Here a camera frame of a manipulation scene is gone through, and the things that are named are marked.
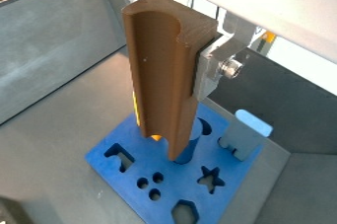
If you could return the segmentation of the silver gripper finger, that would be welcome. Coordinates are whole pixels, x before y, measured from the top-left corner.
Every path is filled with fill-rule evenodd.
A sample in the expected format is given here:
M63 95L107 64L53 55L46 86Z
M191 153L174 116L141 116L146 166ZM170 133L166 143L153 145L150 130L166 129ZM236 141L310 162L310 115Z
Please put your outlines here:
M197 59L193 96L199 102L215 90L222 77L232 79L238 75L243 63L235 54L250 45L256 26L227 12L222 28L230 36L218 37L199 51Z

